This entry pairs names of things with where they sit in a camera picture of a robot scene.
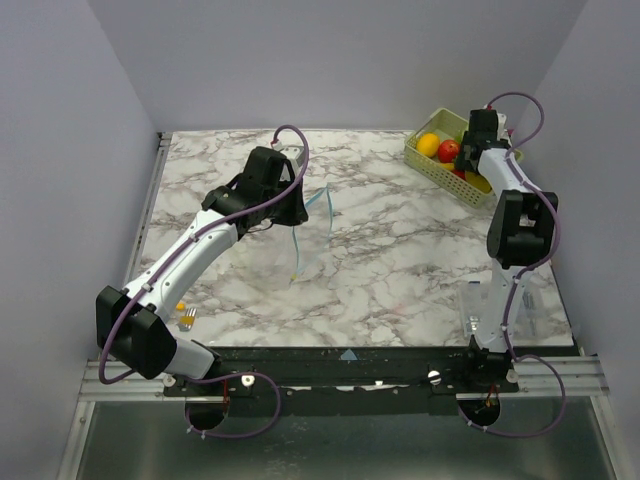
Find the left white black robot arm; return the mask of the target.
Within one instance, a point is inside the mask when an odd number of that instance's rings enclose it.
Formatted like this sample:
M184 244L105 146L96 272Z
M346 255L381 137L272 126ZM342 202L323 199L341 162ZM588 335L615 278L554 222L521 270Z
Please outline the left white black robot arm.
M211 190L189 227L159 260L124 287L105 287L96 299L97 343L146 379L187 377L201 395L222 380L209 348L177 338L166 323L204 271L249 230L268 220L298 226L308 219L301 169L304 154L254 148L241 173Z

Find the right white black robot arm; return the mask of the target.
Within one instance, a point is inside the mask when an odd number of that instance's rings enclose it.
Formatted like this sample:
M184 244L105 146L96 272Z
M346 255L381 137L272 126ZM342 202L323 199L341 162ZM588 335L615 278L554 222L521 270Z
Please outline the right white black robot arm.
M480 392L516 357L513 329L533 272L557 247L558 197L543 192L522 170L500 114L489 108L470 112L455 166L483 177L497 197L486 239L492 259L487 302L482 308L469 350L472 360L460 367L460 379Z

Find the yellow red mango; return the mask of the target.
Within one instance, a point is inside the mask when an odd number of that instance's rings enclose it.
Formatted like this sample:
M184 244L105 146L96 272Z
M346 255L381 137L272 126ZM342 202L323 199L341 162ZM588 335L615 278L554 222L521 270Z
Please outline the yellow red mango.
M465 180L469 185L476 188L483 194L490 194L492 192L490 183L480 174L467 171L465 173Z

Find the clear zip top bag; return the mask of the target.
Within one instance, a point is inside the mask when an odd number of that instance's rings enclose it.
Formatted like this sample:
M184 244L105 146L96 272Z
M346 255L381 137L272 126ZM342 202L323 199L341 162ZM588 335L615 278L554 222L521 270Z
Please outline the clear zip top bag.
M259 290L284 290L328 248L333 230L331 185L306 202L308 221L300 226L269 225L247 234L237 245L242 278Z

